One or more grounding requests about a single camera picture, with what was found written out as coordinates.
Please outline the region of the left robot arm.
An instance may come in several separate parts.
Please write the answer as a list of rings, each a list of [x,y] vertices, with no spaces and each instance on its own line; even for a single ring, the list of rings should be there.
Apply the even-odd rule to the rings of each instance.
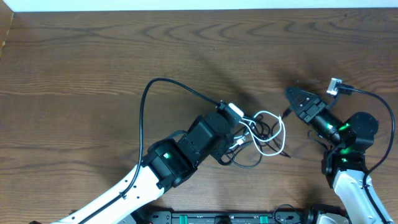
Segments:
[[[188,180],[208,156],[219,159],[231,144],[231,132],[242,117],[242,112],[226,110],[199,116],[179,141],[167,139],[153,144],[140,166],[133,168],[97,199],[59,222],[119,223],[138,208]]]

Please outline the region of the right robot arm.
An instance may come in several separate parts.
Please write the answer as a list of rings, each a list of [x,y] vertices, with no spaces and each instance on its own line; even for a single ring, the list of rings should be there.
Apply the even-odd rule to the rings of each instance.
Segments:
[[[322,174],[342,201],[351,223],[392,223],[377,196],[365,152],[374,143],[379,123],[357,112],[342,122],[318,95],[299,87],[285,91],[291,110],[331,146],[322,159]]]

